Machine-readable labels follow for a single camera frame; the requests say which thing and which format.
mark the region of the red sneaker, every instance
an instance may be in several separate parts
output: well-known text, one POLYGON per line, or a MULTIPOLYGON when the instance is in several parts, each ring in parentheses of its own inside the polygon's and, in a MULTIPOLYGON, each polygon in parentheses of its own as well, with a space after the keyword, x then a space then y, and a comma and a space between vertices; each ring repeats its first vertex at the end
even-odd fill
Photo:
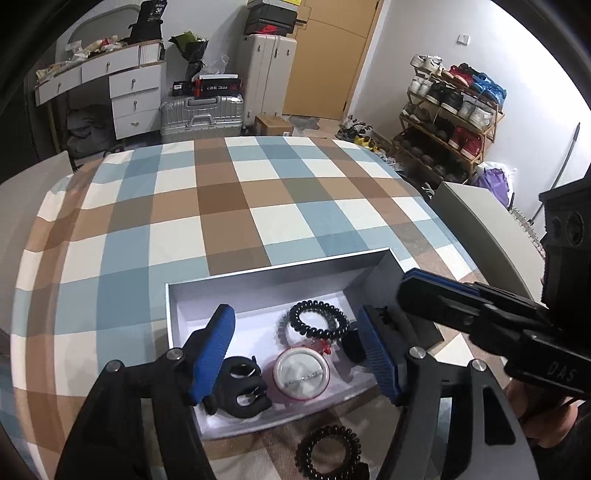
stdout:
POLYGON ((469 87, 474 83, 474 78, 467 72, 463 72, 462 70, 458 70, 457 73, 453 76, 454 80, 461 83, 464 87, 469 87))
POLYGON ((452 65, 449 70, 443 70, 441 76, 444 77, 446 80, 453 80, 454 77, 460 72, 460 67, 458 67, 457 65, 452 65))
POLYGON ((474 161, 478 158, 478 155, 480 155, 481 151, 482 151, 482 138, 477 137, 477 136, 470 133, 468 141, 466 142, 466 144, 462 148, 462 151, 461 151, 462 155, 464 155, 466 158, 469 158, 470 160, 474 161))
POLYGON ((449 145, 451 145, 453 148, 455 148, 456 150, 460 150, 464 146, 466 141, 468 141, 468 138, 467 138, 468 134, 469 134, 469 131, 466 130, 465 128, 456 127, 456 129, 453 131, 452 137, 449 139, 449 141, 447 143, 449 145))

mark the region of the cardboard box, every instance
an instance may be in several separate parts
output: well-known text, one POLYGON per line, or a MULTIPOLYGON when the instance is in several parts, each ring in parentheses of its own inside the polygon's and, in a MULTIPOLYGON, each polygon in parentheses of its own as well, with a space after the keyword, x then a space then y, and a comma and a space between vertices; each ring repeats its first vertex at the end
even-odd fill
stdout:
POLYGON ((290 137, 294 132, 294 126, 291 123, 274 115, 257 115, 254 127, 257 137, 290 137))
MULTIPOLYGON (((319 258, 303 262, 216 275, 200 280, 167 284, 168 345, 182 347, 194 330, 204 328, 221 303, 236 312, 236 330, 226 357, 256 356, 268 383, 273 406, 247 420, 224 412, 207 415, 194 408, 202 440, 212 440, 268 429, 311 415, 356 397, 376 384, 371 370, 356 365, 337 343, 326 355, 330 382, 318 397, 305 402, 282 396, 272 379, 275 359, 305 337, 288 325, 287 313, 302 300, 322 300, 340 308, 350 322, 364 304, 395 308, 395 292, 403 270, 389 248, 319 258)), ((310 325, 327 328, 311 314, 310 325)))

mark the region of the black hair scrunchie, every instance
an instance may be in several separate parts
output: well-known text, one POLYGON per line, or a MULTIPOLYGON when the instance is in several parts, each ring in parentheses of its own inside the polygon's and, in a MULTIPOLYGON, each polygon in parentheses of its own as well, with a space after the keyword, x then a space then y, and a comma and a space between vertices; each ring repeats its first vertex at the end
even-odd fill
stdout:
POLYGON ((349 321, 343 312, 329 303, 318 300, 306 300, 296 303, 290 310, 290 325, 301 335, 324 340, 337 340, 349 330, 349 321), (318 313, 327 321, 334 318, 339 322, 339 326, 335 330, 311 327, 300 320, 300 314, 303 312, 318 313))
POLYGON ((297 448, 295 465, 310 480, 369 480, 369 466, 361 463, 361 443, 351 429, 332 425, 319 428, 305 437, 297 448), (312 465, 312 450, 322 439, 339 437, 345 444, 345 461, 331 473, 320 473, 312 465))

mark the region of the purple bag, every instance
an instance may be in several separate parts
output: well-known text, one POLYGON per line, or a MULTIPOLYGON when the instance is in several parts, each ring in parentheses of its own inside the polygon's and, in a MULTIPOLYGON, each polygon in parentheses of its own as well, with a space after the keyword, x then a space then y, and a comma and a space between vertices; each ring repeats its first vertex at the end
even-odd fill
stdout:
POLYGON ((503 207, 509 206, 509 184, 500 168, 487 168, 482 175, 472 180, 472 184, 490 190, 503 207))

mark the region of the plastic bag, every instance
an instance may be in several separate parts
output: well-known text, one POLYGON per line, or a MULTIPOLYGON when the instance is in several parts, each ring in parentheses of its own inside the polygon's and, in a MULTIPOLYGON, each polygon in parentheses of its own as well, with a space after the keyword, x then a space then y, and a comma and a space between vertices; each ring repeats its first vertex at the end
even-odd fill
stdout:
POLYGON ((476 175, 472 177, 471 184, 490 190, 497 200, 507 208, 514 193, 513 176, 516 172, 516 168, 510 170, 504 163, 482 162, 476 167, 476 175))
POLYGON ((222 55, 216 62, 211 65, 204 64, 201 70, 202 75, 221 75, 226 73, 226 66, 230 57, 228 55, 222 55))

